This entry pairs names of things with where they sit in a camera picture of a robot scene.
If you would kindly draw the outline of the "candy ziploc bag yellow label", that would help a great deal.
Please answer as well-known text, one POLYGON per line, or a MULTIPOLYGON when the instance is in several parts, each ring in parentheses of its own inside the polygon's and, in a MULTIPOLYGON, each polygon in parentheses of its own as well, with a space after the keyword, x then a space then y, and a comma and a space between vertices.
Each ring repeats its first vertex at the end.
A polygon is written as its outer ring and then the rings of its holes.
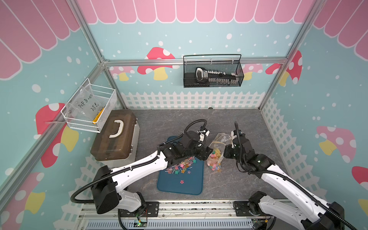
POLYGON ((213 149, 212 153, 208 156, 206 163, 207 166, 213 171, 221 171, 221 162, 224 159, 225 144, 218 141, 213 141, 210 144, 210 148, 213 149))

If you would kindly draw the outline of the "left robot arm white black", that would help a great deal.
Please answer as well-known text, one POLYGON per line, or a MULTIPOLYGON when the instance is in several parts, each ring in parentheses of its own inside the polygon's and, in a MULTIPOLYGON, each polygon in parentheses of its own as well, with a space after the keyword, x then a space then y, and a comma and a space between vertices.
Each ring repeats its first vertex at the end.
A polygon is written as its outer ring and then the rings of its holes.
POLYGON ((177 140, 159 146, 153 154, 129 165, 109 169, 101 167, 91 187, 93 203, 98 214, 107 213, 117 207, 129 212, 142 210, 145 202, 141 193, 129 193, 125 188, 154 172, 180 165, 189 158, 205 160, 212 149, 205 145, 208 130, 187 131, 177 140))

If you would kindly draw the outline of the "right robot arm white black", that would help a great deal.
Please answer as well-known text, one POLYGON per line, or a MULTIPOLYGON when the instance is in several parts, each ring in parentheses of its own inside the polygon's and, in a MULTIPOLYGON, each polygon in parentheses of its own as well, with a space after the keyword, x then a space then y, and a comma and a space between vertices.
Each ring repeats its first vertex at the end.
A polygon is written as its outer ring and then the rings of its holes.
POLYGON ((343 230, 345 211, 338 203, 328 203, 289 177, 274 161, 257 154, 245 135, 232 133, 232 143, 224 152, 227 159, 235 159, 242 173, 257 176, 283 194, 293 205, 287 205, 258 191, 248 199, 252 215, 268 214, 298 230, 343 230))

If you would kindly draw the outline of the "pile of colourful candies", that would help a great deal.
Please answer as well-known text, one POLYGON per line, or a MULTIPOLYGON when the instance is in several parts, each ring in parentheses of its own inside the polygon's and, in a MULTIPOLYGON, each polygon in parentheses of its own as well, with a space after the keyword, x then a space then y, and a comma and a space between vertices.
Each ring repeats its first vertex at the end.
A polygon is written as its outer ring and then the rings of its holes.
POLYGON ((181 174, 181 173, 188 173, 190 174, 190 170, 193 168, 193 166, 196 164, 197 160, 195 157, 190 157, 181 163, 170 166, 166 170, 164 170, 167 174, 181 174))

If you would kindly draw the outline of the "teal plastic tray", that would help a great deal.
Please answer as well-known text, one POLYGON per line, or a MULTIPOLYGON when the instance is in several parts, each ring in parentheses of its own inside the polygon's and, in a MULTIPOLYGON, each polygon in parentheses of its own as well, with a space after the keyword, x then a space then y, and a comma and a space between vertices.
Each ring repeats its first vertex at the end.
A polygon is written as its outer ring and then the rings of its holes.
POLYGON ((195 158, 196 164, 190 170, 190 174, 167 174, 160 171, 157 188, 162 192, 199 195, 203 191, 204 162, 195 158))

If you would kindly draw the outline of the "tool in black basket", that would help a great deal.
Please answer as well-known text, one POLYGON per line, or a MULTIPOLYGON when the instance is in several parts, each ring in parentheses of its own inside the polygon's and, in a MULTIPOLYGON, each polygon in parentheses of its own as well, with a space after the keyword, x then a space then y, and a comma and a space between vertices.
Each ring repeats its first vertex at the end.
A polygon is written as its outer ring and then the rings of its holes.
POLYGON ((195 79, 197 83, 209 83, 234 86, 238 85, 238 76, 235 73, 226 74, 220 71, 209 71, 203 68, 195 69, 195 79))

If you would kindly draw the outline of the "brown lid storage box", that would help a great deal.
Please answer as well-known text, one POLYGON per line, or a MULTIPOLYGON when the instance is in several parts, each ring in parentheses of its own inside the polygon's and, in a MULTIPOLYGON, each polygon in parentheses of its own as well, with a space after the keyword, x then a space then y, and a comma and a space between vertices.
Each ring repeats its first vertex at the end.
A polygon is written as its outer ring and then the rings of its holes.
POLYGON ((91 155, 109 168, 131 164, 136 160, 139 134, 138 119, 132 110, 113 110, 96 135, 91 155))

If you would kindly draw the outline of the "yellow item in white basket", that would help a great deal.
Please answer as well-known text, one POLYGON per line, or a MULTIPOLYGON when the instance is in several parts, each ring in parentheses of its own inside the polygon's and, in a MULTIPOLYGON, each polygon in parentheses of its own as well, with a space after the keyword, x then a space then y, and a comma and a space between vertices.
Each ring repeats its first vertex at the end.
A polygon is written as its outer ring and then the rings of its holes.
POLYGON ((100 116, 102 115, 104 111, 104 108, 102 108, 102 110, 97 114, 97 116, 95 117, 95 119, 93 120, 93 124, 96 124, 100 118, 100 116))

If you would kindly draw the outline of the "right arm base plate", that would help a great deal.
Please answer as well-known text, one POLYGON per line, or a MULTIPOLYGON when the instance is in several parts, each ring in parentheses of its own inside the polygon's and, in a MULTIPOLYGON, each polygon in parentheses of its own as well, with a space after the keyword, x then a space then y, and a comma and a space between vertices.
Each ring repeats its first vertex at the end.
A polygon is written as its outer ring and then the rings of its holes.
POLYGON ((263 213, 260 208, 248 200, 234 201, 233 208, 237 217, 271 218, 271 215, 263 213))

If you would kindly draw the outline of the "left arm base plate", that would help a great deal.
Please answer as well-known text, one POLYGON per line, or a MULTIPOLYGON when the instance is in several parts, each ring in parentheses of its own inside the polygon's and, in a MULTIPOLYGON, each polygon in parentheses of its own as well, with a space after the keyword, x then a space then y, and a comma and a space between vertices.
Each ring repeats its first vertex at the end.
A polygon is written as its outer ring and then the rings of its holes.
POLYGON ((136 211, 135 217, 158 217, 159 202, 146 202, 142 204, 136 211))

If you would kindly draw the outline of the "aluminium rail front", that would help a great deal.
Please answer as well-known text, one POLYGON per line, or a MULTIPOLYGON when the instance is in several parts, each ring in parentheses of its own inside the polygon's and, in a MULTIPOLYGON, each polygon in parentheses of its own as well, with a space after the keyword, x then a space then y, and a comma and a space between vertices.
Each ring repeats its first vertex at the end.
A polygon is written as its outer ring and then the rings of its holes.
MULTIPOLYGON (((239 218, 269 218, 267 214, 252 215, 247 210, 247 201, 234 199, 218 200, 154 200, 146 201, 148 211, 140 218, 143 220, 151 219, 239 219, 239 218)), ((114 208, 104 214, 97 214, 94 205, 84 205, 78 220, 87 219, 108 219, 117 220, 118 209, 114 208)))

